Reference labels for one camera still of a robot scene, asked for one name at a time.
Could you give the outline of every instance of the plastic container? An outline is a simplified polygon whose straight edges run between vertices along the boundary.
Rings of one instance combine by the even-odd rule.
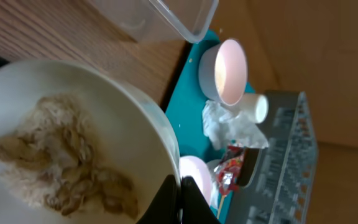
[[[306,94],[269,90],[266,120],[259,129],[269,141],[254,181],[233,193],[225,224],[304,224],[318,145]]]
[[[161,109],[144,93],[73,62],[29,60],[0,68],[0,136],[12,132],[43,96],[73,92],[91,114],[105,147],[104,160],[129,176],[144,214],[167,175],[180,186],[178,143]],[[6,166],[0,162],[0,173]],[[0,180],[0,223],[122,223],[125,215],[73,214],[30,209]]]
[[[88,0],[137,41],[201,41],[218,0]]]

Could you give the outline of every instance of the gray dish rack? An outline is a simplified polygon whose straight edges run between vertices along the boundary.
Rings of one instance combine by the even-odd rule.
[[[234,192],[226,224],[305,223],[318,147],[304,92],[266,91],[269,141],[251,184]]]

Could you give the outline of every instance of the candy wrapper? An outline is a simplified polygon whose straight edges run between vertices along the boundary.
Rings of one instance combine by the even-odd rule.
[[[236,178],[240,174],[246,154],[247,149],[245,147],[228,146],[222,161],[214,168],[214,176],[221,195],[227,195],[230,191],[239,188],[236,184]]]

